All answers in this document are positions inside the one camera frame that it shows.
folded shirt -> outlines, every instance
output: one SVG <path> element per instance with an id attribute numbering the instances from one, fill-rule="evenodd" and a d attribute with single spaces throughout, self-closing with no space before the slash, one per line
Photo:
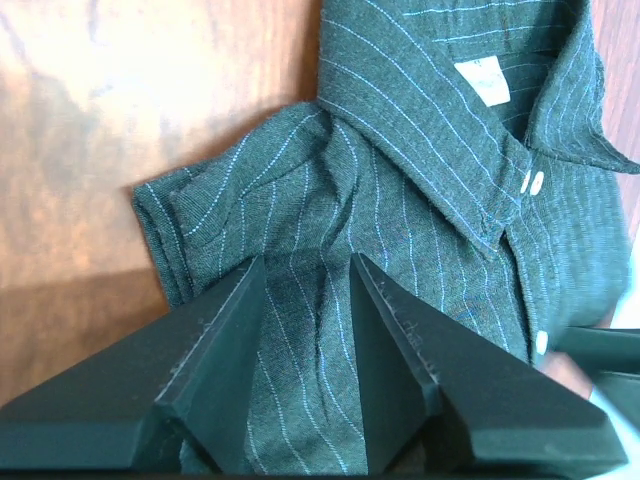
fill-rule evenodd
<path id="1" fill-rule="evenodd" d="M 532 364 L 615 306 L 640 168 L 603 88 L 586 0 L 325 0 L 317 101 L 136 188 L 172 307 L 265 257 L 256 471 L 366 472 L 351 252 Z"/>

pinstripe fabric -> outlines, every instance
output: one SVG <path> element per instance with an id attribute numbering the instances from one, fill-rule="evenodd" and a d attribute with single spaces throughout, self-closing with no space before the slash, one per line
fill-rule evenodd
<path id="1" fill-rule="evenodd" d="M 322 22 L 316 102 L 134 197 L 171 306 L 265 256 L 260 473 L 366 471 L 351 252 L 532 363 L 540 330 L 597 323 L 627 282 L 612 172 L 640 168 L 602 133 L 585 0 L 326 0 Z M 487 108 L 454 62 L 490 55 L 512 101 Z"/>

brown table top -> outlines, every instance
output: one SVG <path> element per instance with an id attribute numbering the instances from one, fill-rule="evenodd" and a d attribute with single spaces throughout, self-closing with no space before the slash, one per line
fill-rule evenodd
<path id="1" fill-rule="evenodd" d="M 131 186 L 313 99 L 320 6 L 2 1 L 0 405 L 167 310 Z M 640 2 L 594 7 L 605 129 L 637 160 Z M 634 238 L 640 178 L 620 185 Z"/>

striped shirt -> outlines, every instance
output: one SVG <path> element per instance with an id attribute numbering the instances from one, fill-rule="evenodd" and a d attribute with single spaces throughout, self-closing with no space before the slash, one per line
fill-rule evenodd
<path id="1" fill-rule="evenodd" d="M 317 101 L 134 198 L 172 306 L 265 256 L 260 473 L 366 472 L 351 252 L 533 364 L 628 278 L 613 172 L 640 168 L 603 135 L 586 0 L 324 4 Z M 455 64 L 494 55 L 511 101 L 488 107 Z"/>

shirt label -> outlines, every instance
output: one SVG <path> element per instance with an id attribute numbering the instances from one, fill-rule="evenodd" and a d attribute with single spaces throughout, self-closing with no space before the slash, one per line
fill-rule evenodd
<path id="1" fill-rule="evenodd" d="M 456 63 L 455 67 L 487 107 L 511 101 L 509 85 L 502 74 L 498 57 L 495 55 L 470 62 Z"/>

